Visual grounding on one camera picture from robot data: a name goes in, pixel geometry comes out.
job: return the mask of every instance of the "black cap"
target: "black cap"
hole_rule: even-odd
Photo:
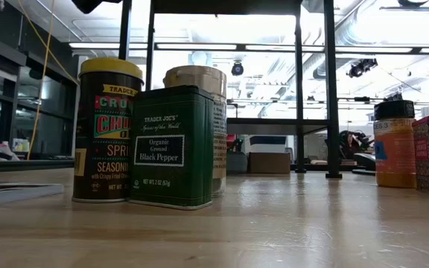
[[[411,100],[384,101],[374,106],[375,120],[390,118],[415,118],[415,107]]]

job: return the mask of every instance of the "ceiling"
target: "ceiling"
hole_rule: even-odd
[[[48,29],[50,16],[47,8],[51,0],[21,0],[29,16]],[[19,8],[17,0],[7,0]],[[302,6],[302,40],[305,45],[322,45],[323,0],[304,0]],[[147,41],[150,0],[133,0],[131,42]],[[337,45],[429,45],[429,13],[389,12],[381,7],[398,7],[396,0],[335,0],[334,5]],[[71,0],[56,0],[54,36],[61,42],[117,42],[120,31],[121,4],[103,3],[86,15],[75,8]],[[293,44],[295,18],[293,16],[214,16],[174,15],[156,16],[156,42],[231,42]],[[96,51],[98,57],[117,57],[117,51]],[[153,64],[153,86],[163,87],[165,72],[175,66],[190,63],[192,51],[156,51]],[[131,59],[142,70],[145,51],[131,51]],[[259,100],[296,99],[295,65],[292,54],[209,52],[206,64],[228,74],[228,98]],[[361,57],[343,55],[337,59],[337,93],[339,96],[369,96],[383,98],[403,92],[404,98],[414,101],[429,100],[429,56],[378,55],[379,66],[359,78],[346,73],[350,64]],[[232,64],[240,60],[244,74],[233,77]],[[321,54],[305,54],[304,98],[313,96],[325,100],[325,79],[313,73],[322,73],[325,58]],[[240,105],[241,117],[295,118],[290,104],[245,103]],[[308,109],[308,118],[325,118],[324,109]],[[234,109],[228,113],[234,115]],[[371,111],[347,109],[341,120],[369,120]]]

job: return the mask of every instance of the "wooden tabletop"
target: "wooden tabletop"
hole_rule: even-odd
[[[0,267],[429,267],[429,195],[375,177],[232,176],[199,211],[73,203],[72,169],[0,173],[66,192],[0,205]]]

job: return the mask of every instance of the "metal pole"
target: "metal pole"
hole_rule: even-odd
[[[301,30],[301,6],[296,11],[296,109],[297,120],[304,119],[304,97],[302,95],[302,30]],[[304,168],[304,129],[297,125],[297,168],[296,173],[305,173]]]
[[[153,47],[155,34],[155,1],[150,1],[150,18],[148,20],[148,47],[147,47],[147,74],[145,76],[145,90],[152,89]]]
[[[327,142],[328,179],[342,179],[340,171],[339,111],[337,103],[337,76],[335,63],[335,20],[334,0],[324,0],[325,18],[325,71],[327,83]]]
[[[122,20],[120,21],[120,47],[118,58],[127,60],[130,46],[130,23],[132,17],[132,0],[124,0],[122,4]]]

